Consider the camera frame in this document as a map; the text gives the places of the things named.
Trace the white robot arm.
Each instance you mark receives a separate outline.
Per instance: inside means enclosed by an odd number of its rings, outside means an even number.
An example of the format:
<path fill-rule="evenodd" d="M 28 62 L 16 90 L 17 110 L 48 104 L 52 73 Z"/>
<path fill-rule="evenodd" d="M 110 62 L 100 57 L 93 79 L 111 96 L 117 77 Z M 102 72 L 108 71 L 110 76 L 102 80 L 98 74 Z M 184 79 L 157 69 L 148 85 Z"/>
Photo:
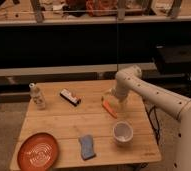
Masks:
<path fill-rule="evenodd" d="M 180 122 L 173 171 L 191 171 L 191 98 L 142 80 L 142 70 L 137 65 L 119 70 L 108 93 L 124 102 L 130 91 Z"/>

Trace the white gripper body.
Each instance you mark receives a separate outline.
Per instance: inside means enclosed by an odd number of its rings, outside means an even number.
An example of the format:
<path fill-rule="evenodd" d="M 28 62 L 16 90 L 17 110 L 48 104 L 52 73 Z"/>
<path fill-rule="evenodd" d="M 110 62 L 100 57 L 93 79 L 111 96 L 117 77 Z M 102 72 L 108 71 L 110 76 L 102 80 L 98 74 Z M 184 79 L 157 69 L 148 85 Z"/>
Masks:
<path fill-rule="evenodd" d="M 110 106 L 116 112 L 122 112 L 127 106 L 127 96 L 119 93 L 115 87 L 104 92 L 104 99 L 107 100 Z"/>

